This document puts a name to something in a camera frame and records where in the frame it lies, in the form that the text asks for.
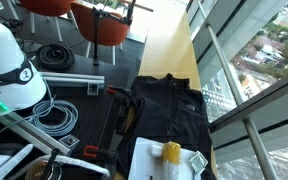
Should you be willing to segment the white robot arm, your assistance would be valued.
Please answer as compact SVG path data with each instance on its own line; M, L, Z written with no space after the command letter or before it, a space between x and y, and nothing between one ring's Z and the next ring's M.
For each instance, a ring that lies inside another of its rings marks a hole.
M42 76L0 23L0 116L31 107L45 94Z

